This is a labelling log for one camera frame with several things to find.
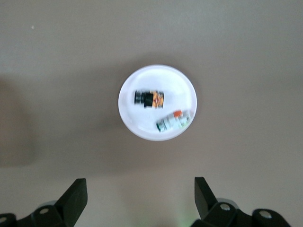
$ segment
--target white bottle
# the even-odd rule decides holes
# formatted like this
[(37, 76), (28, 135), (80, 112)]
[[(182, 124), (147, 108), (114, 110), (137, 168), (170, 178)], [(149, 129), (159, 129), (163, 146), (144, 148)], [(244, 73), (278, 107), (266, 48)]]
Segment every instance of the white bottle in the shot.
[(191, 117), (189, 111), (182, 112), (181, 110), (175, 111), (167, 117), (159, 120), (156, 125), (160, 132), (169, 129), (183, 128), (190, 122)]

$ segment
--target silver screw head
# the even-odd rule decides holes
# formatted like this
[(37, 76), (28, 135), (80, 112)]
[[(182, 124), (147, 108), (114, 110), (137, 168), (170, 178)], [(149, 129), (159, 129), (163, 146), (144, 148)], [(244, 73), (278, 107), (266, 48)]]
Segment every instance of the silver screw head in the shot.
[(261, 210), (261, 211), (259, 212), (259, 214), (260, 214), (262, 217), (267, 218), (267, 219), (271, 219), (271, 218), (272, 218), (272, 217), (271, 217), (271, 214), (270, 214), (269, 212), (267, 212), (266, 210)]
[(222, 203), (222, 204), (220, 205), (220, 207), (221, 207), (222, 210), (226, 210), (226, 211), (231, 210), (231, 208), (230, 208), (227, 204), (225, 204), (225, 203)]
[(7, 217), (1, 217), (1, 218), (0, 218), (0, 223), (5, 222), (6, 220), (7, 220)]
[(46, 214), (48, 212), (48, 208), (44, 208), (42, 210), (40, 210), (40, 214)]

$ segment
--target beige table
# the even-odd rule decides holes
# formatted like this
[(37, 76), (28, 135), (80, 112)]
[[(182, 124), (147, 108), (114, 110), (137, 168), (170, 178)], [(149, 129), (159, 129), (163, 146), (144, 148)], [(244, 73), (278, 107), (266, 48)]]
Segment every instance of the beige table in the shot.
[[(0, 213), (22, 218), (86, 177), (76, 226), (188, 227), (194, 177), (248, 214), (302, 226), (299, 0), (0, 0)], [(133, 135), (119, 90), (136, 69), (192, 81), (194, 122)]]

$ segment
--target small bottle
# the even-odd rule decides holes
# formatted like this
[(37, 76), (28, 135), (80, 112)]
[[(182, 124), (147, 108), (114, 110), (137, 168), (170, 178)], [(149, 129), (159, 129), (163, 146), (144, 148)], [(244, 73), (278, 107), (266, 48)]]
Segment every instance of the small bottle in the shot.
[(156, 125), (158, 130), (163, 132), (172, 128), (183, 128), (190, 123), (190, 120), (191, 117), (188, 111), (182, 112), (181, 110), (178, 110), (159, 120)]
[(164, 93), (160, 91), (136, 91), (134, 94), (134, 104), (144, 105), (144, 108), (163, 108)]

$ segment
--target orange label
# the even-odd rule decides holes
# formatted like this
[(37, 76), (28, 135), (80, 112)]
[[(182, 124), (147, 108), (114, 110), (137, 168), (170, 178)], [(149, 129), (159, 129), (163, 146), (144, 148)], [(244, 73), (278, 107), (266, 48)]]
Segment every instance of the orange label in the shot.
[(178, 110), (178, 111), (174, 112), (174, 117), (175, 118), (180, 117), (181, 115), (182, 115), (182, 111), (181, 110)]
[(156, 91), (153, 92), (152, 106), (153, 107), (163, 107), (164, 97), (158, 94)]

